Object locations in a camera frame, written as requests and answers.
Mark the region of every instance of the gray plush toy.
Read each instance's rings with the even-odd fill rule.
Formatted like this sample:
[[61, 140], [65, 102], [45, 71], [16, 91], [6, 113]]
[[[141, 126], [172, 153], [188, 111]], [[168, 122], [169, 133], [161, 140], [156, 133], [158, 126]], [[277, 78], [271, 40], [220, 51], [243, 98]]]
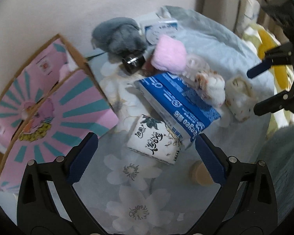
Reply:
[[93, 39], [98, 48], [121, 56], [135, 50], [143, 52], [147, 48], [136, 21], [126, 17], [113, 18], [99, 24], [93, 31]]

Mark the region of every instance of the white flower print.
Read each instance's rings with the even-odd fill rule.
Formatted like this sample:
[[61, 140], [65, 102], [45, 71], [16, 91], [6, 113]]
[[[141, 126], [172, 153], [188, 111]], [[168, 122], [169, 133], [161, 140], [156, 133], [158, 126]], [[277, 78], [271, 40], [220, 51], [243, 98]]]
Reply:
[[112, 170], [107, 176], [111, 184], [122, 184], [129, 181], [132, 187], [145, 190], [147, 188], [145, 178], [156, 178], [162, 172], [161, 169], [154, 167], [157, 164], [154, 159], [127, 149], [123, 149], [121, 153], [122, 160], [114, 155], [107, 155], [103, 160], [105, 165]]
[[172, 212], [161, 210], [170, 199], [166, 189], [157, 189], [145, 199], [140, 191], [122, 185], [119, 197], [121, 203], [108, 202], [106, 209], [110, 215], [118, 217], [112, 222], [117, 231], [134, 227], [137, 234], [144, 235], [149, 230], [148, 223], [160, 227], [169, 224], [173, 218]]
[[142, 94], [132, 86], [136, 80], [144, 77], [138, 72], [123, 77], [124, 73], [119, 63], [106, 62], [100, 72], [105, 78], [99, 82], [99, 85], [119, 118], [114, 131], [129, 131], [141, 114], [148, 115], [153, 110]]

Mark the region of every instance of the beige round object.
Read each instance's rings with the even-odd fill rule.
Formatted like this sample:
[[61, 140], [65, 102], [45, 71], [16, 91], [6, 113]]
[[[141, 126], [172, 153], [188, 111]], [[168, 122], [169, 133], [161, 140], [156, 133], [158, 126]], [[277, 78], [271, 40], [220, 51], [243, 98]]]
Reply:
[[202, 161], [195, 162], [189, 171], [192, 182], [198, 183], [202, 186], [210, 186], [214, 182]]

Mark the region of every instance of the blue gripper pad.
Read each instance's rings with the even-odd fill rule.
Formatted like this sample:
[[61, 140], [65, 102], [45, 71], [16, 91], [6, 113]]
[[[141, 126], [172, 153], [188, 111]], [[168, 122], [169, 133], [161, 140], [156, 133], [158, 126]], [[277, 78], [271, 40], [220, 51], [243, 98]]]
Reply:
[[195, 140], [197, 153], [202, 159], [213, 181], [222, 186], [226, 181], [225, 168], [201, 135], [202, 134], [198, 135]]
[[249, 79], [253, 79], [253, 78], [257, 77], [259, 74], [269, 70], [271, 68], [271, 66], [272, 66], [272, 60], [265, 59], [259, 65], [256, 65], [255, 67], [248, 70], [247, 77]]
[[98, 137], [96, 134], [87, 141], [70, 166], [70, 173], [67, 182], [70, 185], [80, 181], [84, 171], [86, 170], [90, 160], [98, 148]]

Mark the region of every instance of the pink fluffy cloth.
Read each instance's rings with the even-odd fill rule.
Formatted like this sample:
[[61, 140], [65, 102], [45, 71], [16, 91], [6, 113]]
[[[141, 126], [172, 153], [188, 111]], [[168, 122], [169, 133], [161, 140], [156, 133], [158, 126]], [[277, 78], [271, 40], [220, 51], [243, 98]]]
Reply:
[[186, 49], [181, 41], [161, 35], [151, 64], [158, 70], [181, 74], [186, 68]]

